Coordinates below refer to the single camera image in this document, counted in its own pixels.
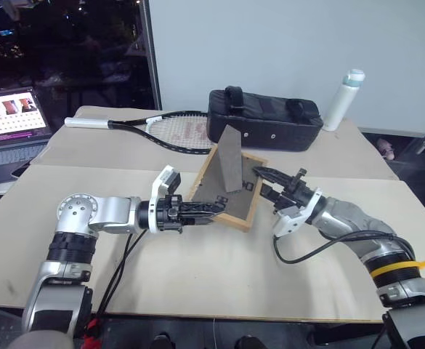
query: laptop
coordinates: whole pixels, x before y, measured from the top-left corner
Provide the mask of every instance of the laptop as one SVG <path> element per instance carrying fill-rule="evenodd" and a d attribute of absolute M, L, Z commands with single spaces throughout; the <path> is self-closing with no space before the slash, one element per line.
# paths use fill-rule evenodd
<path fill-rule="evenodd" d="M 0 183 L 37 156 L 52 136 L 33 89 L 0 91 Z"/>

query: white water bottle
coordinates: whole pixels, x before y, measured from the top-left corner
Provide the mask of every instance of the white water bottle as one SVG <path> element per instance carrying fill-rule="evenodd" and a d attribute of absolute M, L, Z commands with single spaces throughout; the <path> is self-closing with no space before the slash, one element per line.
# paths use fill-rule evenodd
<path fill-rule="evenodd" d="M 323 119 L 323 129 L 325 131 L 335 131 L 343 120 L 344 114 L 356 97 L 357 91 L 363 84 L 365 74 L 360 69 L 351 69 L 344 76 L 343 83 L 331 101 L 327 114 Z"/>

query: white wall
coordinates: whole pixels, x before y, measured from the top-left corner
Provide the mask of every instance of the white wall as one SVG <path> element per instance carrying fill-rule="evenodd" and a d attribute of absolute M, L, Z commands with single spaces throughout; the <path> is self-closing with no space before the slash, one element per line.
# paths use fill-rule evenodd
<path fill-rule="evenodd" d="M 347 117 L 425 133 L 425 1 L 150 0 L 164 110 L 206 110 L 212 89 L 314 100 L 366 73 Z"/>

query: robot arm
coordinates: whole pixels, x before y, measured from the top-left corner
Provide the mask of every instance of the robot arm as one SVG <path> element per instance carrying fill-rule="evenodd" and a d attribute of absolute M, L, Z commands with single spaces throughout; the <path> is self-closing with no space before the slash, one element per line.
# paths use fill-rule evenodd
<path fill-rule="evenodd" d="M 326 198 L 319 188 L 309 189 L 301 180 L 306 174 L 303 169 L 294 177 L 266 167 L 254 171 L 283 186 L 281 193 L 266 184 L 261 190 L 261 196 L 274 203 L 278 216 L 274 239 L 294 233 L 304 222 L 315 226 L 328 240 L 352 234 L 343 242 L 368 269 L 380 301 L 389 308 L 383 320 L 394 348 L 425 348 L 425 278 L 413 262 L 407 241 L 358 206 Z M 380 232 L 392 238 L 381 237 Z"/>
<path fill-rule="evenodd" d="M 92 290 L 84 286 L 100 231 L 130 234 L 149 229 L 182 232 L 183 225 L 202 225 L 221 209 L 215 204 L 183 202 L 173 193 L 180 175 L 167 166 L 155 179 L 152 197 L 67 197 L 57 209 L 57 226 L 28 298 L 23 331 L 57 330 L 79 336 L 91 315 Z"/>

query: black bag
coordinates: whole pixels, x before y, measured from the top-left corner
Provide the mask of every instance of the black bag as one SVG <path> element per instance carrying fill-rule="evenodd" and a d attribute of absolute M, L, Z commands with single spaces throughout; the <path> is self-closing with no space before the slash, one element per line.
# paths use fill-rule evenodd
<path fill-rule="evenodd" d="M 227 125 L 241 132 L 243 147 L 305 151 L 323 121 L 311 100 L 243 93 L 240 87 L 228 86 L 209 95 L 207 136 L 219 142 Z"/>

